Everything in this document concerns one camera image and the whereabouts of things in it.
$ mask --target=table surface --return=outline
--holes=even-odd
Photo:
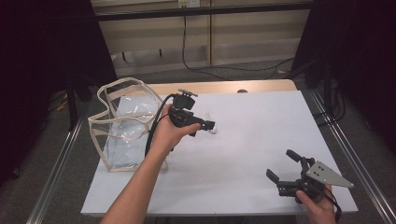
[[[187,89],[194,93],[237,93],[239,90],[247,92],[262,91],[297,91],[291,80],[249,80],[249,81],[220,81],[220,82],[190,82],[149,85],[158,94],[175,93],[177,89]]]
[[[321,160],[340,174],[304,97],[290,80],[150,87],[159,94],[175,92],[178,88],[199,93],[193,111],[197,116],[209,112],[218,132],[198,132],[195,138],[182,139],[167,158],[168,169],[160,172],[148,215],[302,213],[304,206],[292,198],[279,197],[276,185],[265,176],[266,168],[279,174],[281,180],[300,176],[301,166],[286,156],[289,148],[302,156]],[[241,89],[250,93],[235,94]],[[102,216],[132,175],[108,173],[99,162],[81,213]],[[345,211],[358,210],[348,189],[333,188],[333,191]]]

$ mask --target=aluminum rail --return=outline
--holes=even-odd
[[[79,119],[74,126],[74,129],[69,131],[69,134],[64,141],[64,146],[62,147],[58,160],[55,162],[49,178],[47,179],[47,183],[42,189],[37,201],[35,202],[35,207],[33,208],[30,216],[28,217],[26,224],[40,224],[43,221],[47,209],[50,205],[50,200],[52,199],[52,196],[61,178],[62,171],[64,170],[64,166],[66,165],[67,158],[69,157],[74,143],[76,142],[79,130],[81,128],[81,123],[84,119],[87,118],[89,104],[90,102],[87,102],[81,108],[81,116],[79,116]]]
[[[231,6],[231,7],[188,7],[171,8],[135,12],[111,12],[96,13],[95,15],[68,15],[52,18],[52,22],[83,22],[83,21],[123,21],[149,18],[183,17],[183,16],[202,16],[216,14],[249,13],[249,12],[268,12],[268,11],[290,11],[311,9],[313,5],[334,4],[334,2],[314,3],[281,3],[281,4],[261,4],[250,6]]]
[[[324,113],[326,111],[326,108],[323,105],[324,101],[321,98],[320,94],[318,92],[311,91],[311,96],[315,104],[317,105],[319,111],[323,113],[323,117],[325,118],[326,122],[331,121],[331,118]],[[384,223],[387,224],[396,223],[396,216],[395,216],[395,212],[393,211],[393,208],[390,206],[382,190],[375,183],[371,175],[364,167],[355,149],[349,143],[344,132],[341,130],[341,127],[338,125],[337,122],[329,124],[328,126],[332,131],[332,134],[334,135],[340,148],[343,150],[347,160],[352,166],[352,169],[355,171],[358,179],[361,181],[361,184],[366,190],[368,196],[372,200],[379,215],[384,220]]]

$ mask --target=wire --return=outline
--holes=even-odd
[[[169,114],[165,114],[165,115],[163,115],[162,117],[160,117],[159,119],[158,119],[158,121],[157,121],[157,123],[159,123],[163,118],[165,118],[166,116],[169,116]]]
[[[152,137],[154,136],[155,130],[157,129],[158,122],[160,122],[160,120],[166,116],[166,115],[163,115],[160,119],[158,119],[160,117],[161,111],[163,111],[163,107],[165,106],[166,101],[168,101],[169,98],[175,97],[175,96],[176,96],[176,94],[170,94],[170,95],[166,96],[166,98],[163,100],[160,107],[158,108],[157,114],[155,115],[155,119],[151,125],[151,130],[148,132],[148,141],[146,143],[145,157],[149,153],[149,148],[151,147]]]
[[[338,92],[340,93],[340,96],[341,96],[341,101],[342,101],[341,103],[339,103],[339,101],[338,101]],[[334,124],[335,122],[341,120],[344,117],[344,115],[346,113],[346,103],[345,103],[345,99],[344,99],[344,94],[341,92],[341,90],[339,88],[336,89],[334,97],[336,97],[336,102],[338,104],[339,110],[337,111],[336,115],[332,116],[331,120],[328,120],[328,121],[318,124],[318,127]]]
[[[189,69],[190,71],[192,71],[192,72],[203,73],[203,74],[210,75],[212,77],[217,77],[217,78],[222,79],[222,80],[231,81],[230,79],[228,79],[226,77],[219,77],[219,76],[217,76],[215,74],[212,74],[212,73],[209,73],[209,72],[206,72],[206,71],[203,71],[203,70],[206,70],[206,69],[232,69],[232,70],[246,71],[246,72],[261,72],[261,71],[265,71],[265,70],[275,69],[274,73],[271,76],[265,78],[265,79],[269,79],[269,78],[273,77],[276,74],[276,70],[277,70],[277,68],[280,65],[282,65],[283,63],[287,63],[289,61],[292,61],[294,59],[294,57],[293,58],[288,58],[288,59],[286,59],[286,60],[284,60],[284,61],[282,61],[282,62],[280,62],[280,63],[278,63],[278,64],[276,64],[274,66],[270,66],[270,67],[266,67],[266,68],[259,68],[259,69],[246,69],[246,68],[237,68],[237,67],[229,67],[229,66],[205,66],[205,67],[199,67],[199,68],[191,68],[191,67],[189,67],[187,65],[186,59],[185,59],[186,33],[187,33],[186,16],[184,16],[183,19],[184,19],[184,32],[183,32],[183,46],[182,46],[182,51],[181,51],[181,57],[182,57],[182,61],[183,61],[184,66],[187,69]]]
[[[317,193],[321,194],[326,200],[328,200],[329,202],[331,202],[336,208],[337,210],[335,211],[335,222],[338,222],[341,218],[341,215],[343,215],[343,210],[341,209],[340,205],[338,204],[337,200],[335,199],[334,195],[332,194],[332,192],[327,189],[325,187],[325,189],[330,192],[330,194],[332,195],[332,198],[330,198],[326,193],[324,193],[321,190],[318,190],[317,188],[315,188],[314,186],[311,186],[311,189],[313,189],[314,191],[316,191]]]

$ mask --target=transparent bag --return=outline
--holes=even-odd
[[[89,117],[88,122],[101,160],[109,172],[137,169],[145,158],[149,129],[161,97],[132,77],[101,87],[97,96],[106,111]]]

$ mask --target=wall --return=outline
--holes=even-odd
[[[208,0],[202,0],[201,7],[208,6],[209,2]],[[212,5],[220,7],[279,2],[279,0],[213,0]],[[177,1],[164,2],[162,0],[156,3],[107,7],[98,7],[97,2],[93,2],[93,5],[95,12],[103,13],[175,8],[177,7]],[[297,10],[213,15],[211,18],[213,27],[211,46],[209,42],[210,16],[188,17],[187,46],[207,46],[208,49],[213,49],[218,44],[241,44],[300,38],[308,12],[309,10]],[[182,43],[184,21],[180,17],[134,21],[101,21],[100,26],[110,53],[118,53],[142,49],[179,48]]]

